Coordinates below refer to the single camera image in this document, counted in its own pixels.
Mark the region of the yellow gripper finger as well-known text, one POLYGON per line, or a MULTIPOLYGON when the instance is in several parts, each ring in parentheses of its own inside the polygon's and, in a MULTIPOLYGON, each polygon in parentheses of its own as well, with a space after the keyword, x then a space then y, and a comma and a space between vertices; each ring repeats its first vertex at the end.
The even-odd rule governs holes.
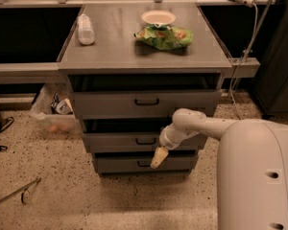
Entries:
POLYGON ((151 162, 151 168, 152 169, 158 168, 161 165, 161 163, 165 160, 165 158, 168 156, 168 154, 169 151, 167 148, 165 147, 156 148, 154 157, 151 162))

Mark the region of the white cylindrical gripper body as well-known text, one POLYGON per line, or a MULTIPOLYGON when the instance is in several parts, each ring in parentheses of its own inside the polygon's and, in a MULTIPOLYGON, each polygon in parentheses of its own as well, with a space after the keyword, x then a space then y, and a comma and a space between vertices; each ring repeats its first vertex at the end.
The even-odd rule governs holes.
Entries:
POLYGON ((159 143, 168 150, 175 150, 184 140, 190 139, 198 134, 198 131, 178 129, 171 124, 160 132, 159 143))

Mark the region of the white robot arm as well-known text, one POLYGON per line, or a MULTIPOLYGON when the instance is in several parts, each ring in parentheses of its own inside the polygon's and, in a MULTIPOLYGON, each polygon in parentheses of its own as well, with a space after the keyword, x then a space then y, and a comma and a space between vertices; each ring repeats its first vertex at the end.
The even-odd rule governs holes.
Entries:
POLYGON ((219 142, 218 229, 288 230, 288 125, 210 118, 181 108, 161 131, 151 167, 198 134, 219 142))

